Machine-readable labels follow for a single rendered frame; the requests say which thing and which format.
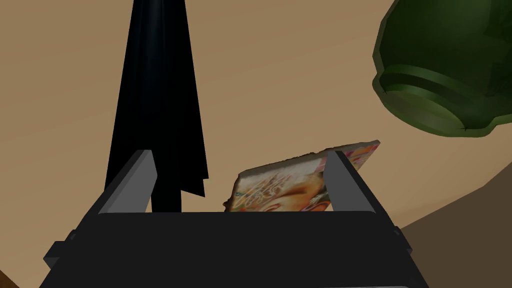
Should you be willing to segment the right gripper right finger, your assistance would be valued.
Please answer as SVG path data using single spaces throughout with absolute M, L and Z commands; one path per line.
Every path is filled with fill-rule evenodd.
M 387 213 L 341 151 L 328 151 L 323 179 L 334 211 Z

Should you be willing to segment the colourful book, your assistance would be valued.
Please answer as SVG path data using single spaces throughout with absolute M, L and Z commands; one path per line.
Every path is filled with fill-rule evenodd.
M 226 212 L 317 212 L 332 206 L 324 182 L 329 151 L 341 151 L 358 171 L 380 141 L 358 142 L 311 152 L 238 174 Z

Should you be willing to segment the dark green jar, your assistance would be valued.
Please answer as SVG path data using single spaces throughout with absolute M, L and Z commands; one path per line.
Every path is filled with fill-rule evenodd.
M 479 138 L 512 123 L 512 0 L 394 0 L 372 58 L 375 93 L 412 127 Z

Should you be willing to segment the black folded umbrella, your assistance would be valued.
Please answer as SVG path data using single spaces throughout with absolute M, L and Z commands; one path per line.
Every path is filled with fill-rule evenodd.
M 205 196 L 208 166 L 185 0 L 133 0 L 105 184 L 136 150 L 157 172 L 154 213 Z

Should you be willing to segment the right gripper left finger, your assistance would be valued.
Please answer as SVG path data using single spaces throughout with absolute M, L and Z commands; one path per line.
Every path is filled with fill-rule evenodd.
M 152 151 L 135 151 L 87 214 L 144 213 L 157 177 Z

